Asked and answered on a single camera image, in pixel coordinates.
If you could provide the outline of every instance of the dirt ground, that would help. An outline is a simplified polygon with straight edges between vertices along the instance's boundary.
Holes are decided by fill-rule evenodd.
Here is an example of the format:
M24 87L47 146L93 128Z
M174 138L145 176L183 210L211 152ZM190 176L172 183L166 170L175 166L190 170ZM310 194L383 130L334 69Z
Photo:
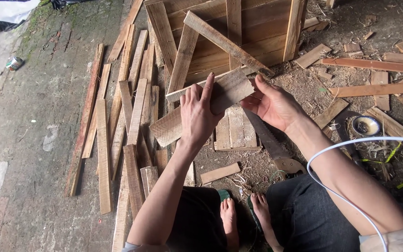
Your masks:
M403 40L403 0L341 0L333 10L325 2L309 0L307 17L330 21L323 31L302 33L301 50L309 51L320 43L333 49L335 56L346 56L343 45L360 43L365 55L381 58L385 52L397 52L394 44ZM101 216L98 202L98 179L94 175L97 157L85 160L78 185L78 196L64 198L63 191L80 126L81 110L89 82L90 62L98 43L107 45L107 58L125 19L130 0L88 1L52 11L50 5L39 7L16 54L26 60L17 72L9 73L0 83L0 161L8 161L6 177L0 192L0 251L111 251L115 212ZM377 21L364 26L366 15ZM135 22L146 29L142 7ZM376 34L367 41L368 32ZM108 109L114 94L120 60L115 61L109 79ZM328 66L331 80L320 82L309 69L296 68L295 62L274 66L275 84L292 93L312 118L321 114L332 97L320 88L367 85L370 71ZM157 83L162 83L162 76ZM164 89L161 89L164 101ZM346 98L348 109L362 113L374 105L372 97ZM388 114L403 125L403 105L392 95ZM336 132L332 139L338 141ZM306 164L294 144L279 139L294 159ZM359 145L361 155L368 157L372 145ZM241 172L212 182L216 189L227 189L236 202L241 251L263 251L266 244L256 233L248 209L240 196L239 186L250 192L265 192L280 181L266 150L213 152L204 147L195 159L196 184L200 174L239 162ZM380 165L369 165L370 172L395 195L403 182L403 156L396 155L385 182ZM115 206L119 181L113 187Z

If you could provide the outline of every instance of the dark jeans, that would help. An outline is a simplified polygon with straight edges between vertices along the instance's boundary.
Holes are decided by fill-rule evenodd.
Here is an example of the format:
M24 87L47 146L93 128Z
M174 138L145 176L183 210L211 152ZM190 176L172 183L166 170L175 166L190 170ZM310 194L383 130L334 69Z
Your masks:
M360 250L359 233L310 175L274 184L266 197L275 235L285 252ZM172 251L226 251L215 189L183 188L167 245Z

